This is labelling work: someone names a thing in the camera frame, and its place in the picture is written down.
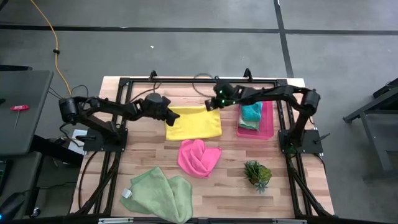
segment pink tray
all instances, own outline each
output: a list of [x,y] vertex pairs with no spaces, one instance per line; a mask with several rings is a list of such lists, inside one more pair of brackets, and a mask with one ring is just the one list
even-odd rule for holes
[[249,130],[246,128],[239,127],[239,114],[238,114],[238,129],[236,135],[242,138],[254,138],[254,139],[269,139],[274,135],[274,109],[272,101],[263,101],[261,110],[261,120],[258,130]]

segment potted succulent plant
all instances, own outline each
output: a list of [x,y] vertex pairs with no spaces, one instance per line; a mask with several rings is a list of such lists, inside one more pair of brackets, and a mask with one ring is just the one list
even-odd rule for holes
[[245,162],[244,174],[260,194],[266,190],[266,185],[272,177],[271,170],[261,165],[258,161]]

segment wooden table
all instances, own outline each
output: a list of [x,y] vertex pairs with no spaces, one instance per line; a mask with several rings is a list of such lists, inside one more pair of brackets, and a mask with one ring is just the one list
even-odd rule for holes
[[[115,100],[120,77],[104,77],[99,97]],[[288,78],[288,84],[304,86],[301,78]],[[214,95],[214,84],[195,84],[199,91],[206,95]],[[270,88],[267,84],[242,84],[254,88]],[[135,83],[132,96],[152,88],[150,83]],[[164,83],[156,90],[157,93],[170,99],[171,106],[204,105],[207,98],[200,96],[190,83]],[[130,187],[130,179],[159,166],[167,178],[181,175],[193,186],[193,217],[218,218],[293,218],[292,199],[285,157],[280,152],[277,131],[280,129],[279,117],[274,105],[274,136],[269,140],[239,138],[236,136],[238,108],[229,106],[221,110],[223,134],[217,138],[205,139],[207,146],[218,146],[222,155],[209,179],[196,179],[184,173],[177,164],[177,153],[181,141],[165,140],[165,124],[152,118],[141,118],[128,122],[129,136],[126,151],[122,154],[116,183],[112,216],[114,217],[147,217],[133,213],[119,202],[124,188]],[[110,120],[110,114],[96,114],[103,120]],[[312,129],[308,123],[306,129]],[[83,169],[90,154],[85,156]],[[98,185],[104,153],[99,152],[88,165],[83,180],[82,203],[84,203]],[[317,200],[330,213],[333,213],[325,171],[319,158],[311,154],[303,154],[303,165],[307,185]],[[244,162],[258,160],[270,168],[272,178],[264,194],[259,195],[254,186],[244,178]],[[102,209],[106,203],[107,189],[104,191]],[[304,212],[301,190],[298,190],[300,208]],[[77,210],[77,189],[73,198],[71,212]]]

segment light green towel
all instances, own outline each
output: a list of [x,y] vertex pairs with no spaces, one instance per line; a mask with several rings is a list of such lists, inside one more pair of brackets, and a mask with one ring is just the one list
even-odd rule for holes
[[192,186],[181,176],[166,179],[159,167],[130,180],[132,196],[120,202],[130,211],[154,214],[173,223],[192,217]]
[[244,121],[242,118],[242,114],[239,114],[239,127],[245,129],[258,130],[259,126],[260,126],[259,121]]

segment red tool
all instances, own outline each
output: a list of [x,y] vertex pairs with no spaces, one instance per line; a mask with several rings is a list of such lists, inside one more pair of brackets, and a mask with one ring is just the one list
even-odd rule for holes
[[10,110],[18,111],[17,119],[15,120],[15,125],[14,125],[14,129],[15,129],[17,127],[17,123],[18,123],[19,112],[24,111],[24,110],[29,110],[29,106],[28,105],[13,106],[10,108]]

